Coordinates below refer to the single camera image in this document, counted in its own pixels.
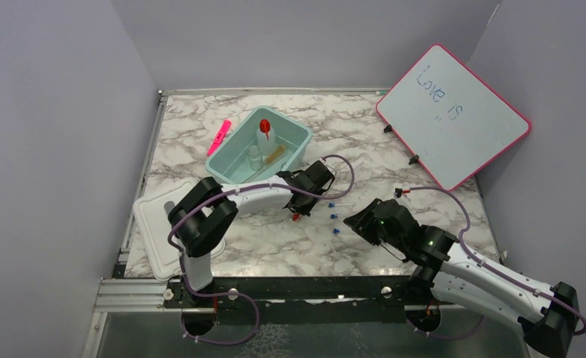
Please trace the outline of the brown test tube brush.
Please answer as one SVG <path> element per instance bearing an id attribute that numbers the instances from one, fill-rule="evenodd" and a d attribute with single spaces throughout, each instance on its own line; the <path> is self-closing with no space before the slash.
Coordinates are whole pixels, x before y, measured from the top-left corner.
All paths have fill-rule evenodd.
<path id="1" fill-rule="evenodd" d="M 276 149 L 270 153 L 263 161 L 266 166 L 270 166 L 276 161 L 278 161 L 286 152 L 285 145 L 278 145 Z"/>

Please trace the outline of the small clear glass flask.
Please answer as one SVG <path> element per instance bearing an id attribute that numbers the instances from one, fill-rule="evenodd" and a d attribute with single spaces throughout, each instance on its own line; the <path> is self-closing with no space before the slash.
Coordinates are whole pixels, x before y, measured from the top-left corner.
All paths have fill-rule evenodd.
<path id="1" fill-rule="evenodd" d="M 248 165 L 254 171 L 260 170 L 263 166 L 263 156 L 257 145 L 248 148 Z"/>

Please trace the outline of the red capped wash bottle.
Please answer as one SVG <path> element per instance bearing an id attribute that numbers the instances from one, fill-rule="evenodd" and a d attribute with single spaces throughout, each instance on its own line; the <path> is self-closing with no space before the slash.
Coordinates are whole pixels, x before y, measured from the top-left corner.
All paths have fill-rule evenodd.
<path id="1" fill-rule="evenodd" d="M 267 119 L 259 122 L 256 130 L 257 145 L 262 156 L 271 155 L 277 148 L 277 136 Z"/>

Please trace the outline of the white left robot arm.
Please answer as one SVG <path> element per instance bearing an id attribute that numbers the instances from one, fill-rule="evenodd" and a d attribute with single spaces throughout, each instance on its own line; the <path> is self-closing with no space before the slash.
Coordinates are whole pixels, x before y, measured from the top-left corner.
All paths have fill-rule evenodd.
<path id="1" fill-rule="evenodd" d="M 179 252 L 183 297 L 197 307 L 208 302 L 212 252 L 235 219 L 278 208 L 309 216 L 334 180 L 334 171 L 320 160 L 304 170 L 239 185 L 223 185 L 212 177 L 200 180 L 167 214 L 167 241 Z"/>

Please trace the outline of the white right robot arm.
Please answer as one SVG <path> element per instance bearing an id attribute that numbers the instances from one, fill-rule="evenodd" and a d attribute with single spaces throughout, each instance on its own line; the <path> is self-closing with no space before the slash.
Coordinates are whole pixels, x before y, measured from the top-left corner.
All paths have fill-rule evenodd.
<path id="1" fill-rule="evenodd" d="M 377 198 L 343 222 L 365 241 L 390 245 L 416 265 L 407 283 L 414 302 L 458 304 L 507 325 L 546 357 L 567 355 L 579 323 L 571 285 L 530 279 L 464 248 L 450 232 L 419 224 L 394 199 Z"/>

